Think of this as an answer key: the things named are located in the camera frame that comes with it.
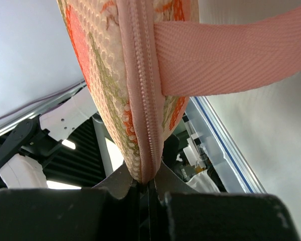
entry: zipper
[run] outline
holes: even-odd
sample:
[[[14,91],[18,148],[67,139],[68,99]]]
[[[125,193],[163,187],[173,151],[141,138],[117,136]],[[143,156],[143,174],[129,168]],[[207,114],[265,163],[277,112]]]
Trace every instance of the zipper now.
[[[152,65],[152,50],[148,29],[148,19],[145,0],[129,1],[129,13],[132,26],[132,37],[135,45],[137,59],[138,82],[142,98],[142,108],[146,122],[148,145],[152,165],[144,172],[151,172],[154,176],[159,168],[161,148],[159,144],[160,133],[158,128],[157,100],[154,84],[154,70]]]

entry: black ceiling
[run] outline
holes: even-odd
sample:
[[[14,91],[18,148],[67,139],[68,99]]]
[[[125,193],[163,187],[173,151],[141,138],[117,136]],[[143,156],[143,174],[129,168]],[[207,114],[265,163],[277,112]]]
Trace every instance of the black ceiling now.
[[[0,137],[0,146],[8,135],[9,133]],[[44,168],[47,180],[81,187],[92,187],[102,181],[106,176],[92,118],[78,127],[68,140],[75,143],[76,149],[61,147]],[[0,178],[0,188],[5,186]]]

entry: fluorescent light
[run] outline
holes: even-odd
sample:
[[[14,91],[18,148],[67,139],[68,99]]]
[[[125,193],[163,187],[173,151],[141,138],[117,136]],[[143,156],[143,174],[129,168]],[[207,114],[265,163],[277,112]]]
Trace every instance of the fluorescent light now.
[[[61,182],[47,181],[47,185],[51,189],[81,189],[81,187],[73,186]]]
[[[122,156],[122,153],[118,146],[108,138],[106,139],[107,149],[111,161],[111,166],[113,171],[115,171],[118,167],[120,167],[124,161],[124,157]]]
[[[75,143],[73,143],[73,142],[71,142],[71,141],[69,141],[67,139],[63,140],[61,144],[65,145],[65,146],[67,146],[67,147],[69,147],[71,149],[76,149]]]

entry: white wall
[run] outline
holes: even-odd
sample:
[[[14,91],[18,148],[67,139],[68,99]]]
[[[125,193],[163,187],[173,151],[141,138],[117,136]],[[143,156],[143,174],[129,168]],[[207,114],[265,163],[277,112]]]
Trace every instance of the white wall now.
[[[202,23],[244,24],[301,0],[199,0]],[[208,100],[268,193],[288,206],[301,234],[301,72],[270,86]]]

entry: zipper teeth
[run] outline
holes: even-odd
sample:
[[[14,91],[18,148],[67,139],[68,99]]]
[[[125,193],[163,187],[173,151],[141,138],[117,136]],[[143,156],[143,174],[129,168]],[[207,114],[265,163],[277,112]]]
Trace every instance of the zipper teeth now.
[[[145,38],[146,38],[146,49],[147,49],[147,59],[148,59],[148,70],[150,75],[150,86],[151,91],[150,93],[147,90],[147,82],[146,82],[146,73],[145,73],[145,65],[143,61],[143,51],[141,47],[141,38],[140,38],[140,25],[138,22],[138,12],[137,12],[137,4],[136,1],[140,1],[141,7],[142,7],[142,16],[143,16],[143,25],[145,28]],[[151,63],[151,50],[150,50],[150,44],[149,44],[149,32],[148,32],[148,26],[147,26],[147,18],[146,18],[146,7],[144,0],[134,0],[133,2],[133,8],[130,8],[131,16],[134,16],[131,18],[132,23],[132,32],[133,32],[133,39],[134,44],[136,48],[136,58],[137,58],[137,68],[138,68],[138,75],[139,75],[139,85],[141,89],[141,96],[142,96],[142,105],[144,110],[144,116],[146,121],[146,129],[147,129],[147,136],[148,136],[148,143],[149,143],[149,149],[150,149],[150,155],[152,158],[153,164],[156,165],[156,153],[158,149],[158,143],[155,139],[153,141],[153,138],[156,135],[156,126],[154,128],[154,125],[156,125],[156,122],[152,122],[152,118],[150,117],[149,110],[151,109],[150,106],[153,106],[153,110],[156,109],[155,106],[155,89],[153,84],[153,69],[152,69],[152,63]],[[157,121],[156,113],[153,113],[153,117],[155,118],[155,121]]]

